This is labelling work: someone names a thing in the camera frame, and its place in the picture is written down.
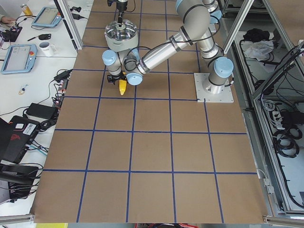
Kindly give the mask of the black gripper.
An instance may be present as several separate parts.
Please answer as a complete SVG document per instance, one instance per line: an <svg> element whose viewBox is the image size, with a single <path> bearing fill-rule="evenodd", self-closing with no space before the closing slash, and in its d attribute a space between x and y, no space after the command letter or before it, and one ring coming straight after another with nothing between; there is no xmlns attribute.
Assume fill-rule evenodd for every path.
<svg viewBox="0 0 304 228"><path fill-rule="evenodd" d="M123 16L124 16L124 10L118 11L118 26L122 26L123 24Z"/></svg>
<svg viewBox="0 0 304 228"><path fill-rule="evenodd" d="M117 75L112 75L112 74L107 75L108 83L115 84L115 82L118 80L126 80L126 76L124 75L123 72L120 72Z"/></svg>

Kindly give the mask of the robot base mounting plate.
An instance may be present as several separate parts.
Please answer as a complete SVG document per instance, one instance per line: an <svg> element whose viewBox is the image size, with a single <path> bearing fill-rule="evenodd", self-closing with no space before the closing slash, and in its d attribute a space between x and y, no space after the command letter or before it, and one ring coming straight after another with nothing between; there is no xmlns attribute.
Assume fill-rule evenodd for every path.
<svg viewBox="0 0 304 228"><path fill-rule="evenodd" d="M209 81L209 73L194 73L194 82L198 102L233 103L233 95L229 80L223 85L213 85Z"/></svg>

